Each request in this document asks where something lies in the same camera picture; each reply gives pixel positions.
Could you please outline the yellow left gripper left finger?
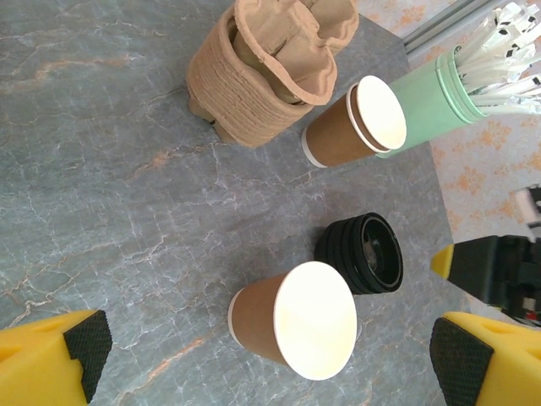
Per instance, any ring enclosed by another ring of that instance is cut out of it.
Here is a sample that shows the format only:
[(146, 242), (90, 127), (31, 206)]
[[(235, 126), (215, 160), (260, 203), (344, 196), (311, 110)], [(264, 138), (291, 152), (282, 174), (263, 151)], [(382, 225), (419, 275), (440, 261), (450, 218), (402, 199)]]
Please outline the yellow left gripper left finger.
[(1, 330), (2, 405), (87, 405), (112, 349), (104, 310)]

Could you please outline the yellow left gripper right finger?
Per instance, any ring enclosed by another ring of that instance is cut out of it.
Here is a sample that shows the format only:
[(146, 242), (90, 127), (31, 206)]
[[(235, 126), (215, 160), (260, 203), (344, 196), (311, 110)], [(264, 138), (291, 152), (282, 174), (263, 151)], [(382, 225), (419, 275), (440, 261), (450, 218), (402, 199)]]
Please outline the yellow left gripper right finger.
[(448, 405), (540, 404), (539, 329), (448, 312), (429, 355)]

